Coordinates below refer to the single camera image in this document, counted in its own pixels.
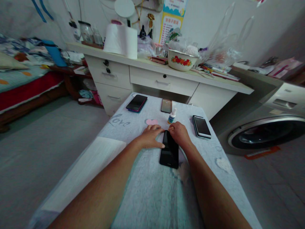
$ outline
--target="phone screen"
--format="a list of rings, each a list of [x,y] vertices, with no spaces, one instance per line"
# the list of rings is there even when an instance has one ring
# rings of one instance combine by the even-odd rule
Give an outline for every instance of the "phone screen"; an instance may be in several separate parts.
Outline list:
[[[164,132],[163,144],[165,148],[161,149],[160,164],[177,169],[179,165],[179,146],[167,130]]]
[[[198,118],[198,117],[194,117],[194,118],[198,132],[201,134],[211,135],[209,127],[207,126],[207,122],[202,118]]]
[[[126,109],[138,111],[146,99],[146,96],[136,95],[127,105]]]
[[[164,113],[171,113],[172,110],[172,101],[171,100],[167,100],[167,99],[163,99],[162,100],[162,106],[161,106],[161,111]]]

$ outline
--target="gray tile floor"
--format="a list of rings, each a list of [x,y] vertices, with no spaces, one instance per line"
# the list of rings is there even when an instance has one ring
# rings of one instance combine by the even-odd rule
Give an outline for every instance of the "gray tile floor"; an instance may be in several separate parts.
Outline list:
[[[60,98],[0,134],[0,228],[24,228],[35,209],[109,117]]]
[[[27,225],[108,119],[102,108],[80,106],[63,97],[15,121],[9,132],[0,134],[0,228]],[[270,158],[228,158],[264,229],[305,228],[304,204]]]

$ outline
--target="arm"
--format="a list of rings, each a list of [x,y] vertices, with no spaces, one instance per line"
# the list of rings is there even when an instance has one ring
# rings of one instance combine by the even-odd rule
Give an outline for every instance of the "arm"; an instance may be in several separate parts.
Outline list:
[[[187,130],[180,122],[168,129],[175,142],[185,152],[194,181],[197,200],[207,228],[245,228],[250,225],[204,161]]]
[[[134,160],[142,148],[164,148],[156,141],[161,132],[164,130],[159,125],[149,125],[71,201],[48,228],[109,228],[121,203]]]

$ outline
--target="glass jar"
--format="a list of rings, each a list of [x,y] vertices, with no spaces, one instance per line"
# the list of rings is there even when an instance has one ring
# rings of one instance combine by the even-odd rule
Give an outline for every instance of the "glass jar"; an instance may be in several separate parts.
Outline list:
[[[87,42],[89,44],[94,43],[94,37],[93,32],[91,29],[91,24],[83,21],[78,21],[80,25],[80,33],[83,37],[84,42]]]

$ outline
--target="blue strap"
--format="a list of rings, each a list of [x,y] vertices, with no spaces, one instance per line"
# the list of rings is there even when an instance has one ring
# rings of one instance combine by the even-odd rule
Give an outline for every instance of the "blue strap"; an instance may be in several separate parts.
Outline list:
[[[40,1],[41,7],[44,10],[44,12],[54,21],[54,18],[50,15],[50,13],[45,8],[43,0],[39,0],[39,1]]]
[[[37,10],[37,12],[38,12],[38,14],[39,14],[39,16],[41,17],[42,21],[45,22],[45,23],[47,23],[47,21],[45,20],[44,16],[42,15],[42,13],[41,13],[41,11],[40,11],[38,5],[36,4],[35,0],[32,0],[32,2],[33,2],[33,4],[34,4],[34,6],[35,6],[35,8],[36,8],[36,10]]]

